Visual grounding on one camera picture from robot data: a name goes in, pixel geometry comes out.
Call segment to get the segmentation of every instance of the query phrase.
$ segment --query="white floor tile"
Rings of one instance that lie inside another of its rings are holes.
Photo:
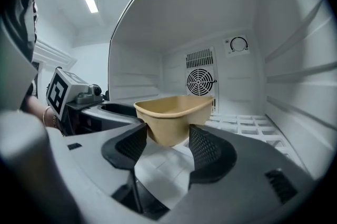
[[[155,168],[159,167],[161,164],[167,161],[174,152],[174,149],[164,149],[156,151],[155,153],[151,154],[150,156],[146,157],[146,160],[149,161]]]
[[[186,170],[186,171],[189,171],[189,172],[194,171],[194,170],[195,170],[195,168],[194,168],[194,161],[191,161],[191,162],[185,167],[185,170]]]
[[[229,131],[230,133],[237,134],[237,127],[235,127],[235,126],[221,124],[221,129],[223,129],[225,131]]]
[[[175,152],[168,161],[173,165],[180,166],[182,168],[188,166],[190,163],[194,163],[193,157],[187,156],[180,152]]]
[[[146,159],[137,162],[135,174],[142,185],[169,209],[173,209],[187,194],[187,189],[168,180],[162,172],[155,169]]]
[[[169,161],[164,162],[157,168],[157,170],[161,171],[169,180],[176,178],[183,169],[184,167]]]
[[[180,185],[182,188],[188,190],[190,183],[190,171],[184,169],[178,174],[178,176],[174,179],[174,182]]]
[[[190,156],[191,158],[193,158],[192,152],[191,150],[188,148],[188,146],[185,146],[185,144],[188,144],[189,141],[184,141],[183,143],[180,143],[179,145],[176,145],[174,147],[172,147],[174,150],[182,153],[183,155],[186,156]]]
[[[210,126],[213,128],[216,128],[218,126],[219,122],[215,120],[209,120],[205,123],[206,126]]]
[[[154,144],[147,144],[146,147],[144,148],[142,156],[150,156],[159,150],[161,150],[159,146],[154,145]]]

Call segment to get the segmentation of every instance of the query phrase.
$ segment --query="vent grille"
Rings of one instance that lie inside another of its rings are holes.
[[[212,64],[213,64],[213,53],[209,48],[187,54],[186,56],[187,69]]]
[[[68,148],[69,150],[73,150],[73,149],[76,149],[78,147],[81,147],[82,145],[80,145],[79,143],[74,143],[74,144],[71,144],[71,145],[68,145]]]
[[[216,99],[213,100],[212,113],[216,113]]]
[[[285,204],[297,194],[297,190],[280,169],[269,171],[265,176],[282,204]]]

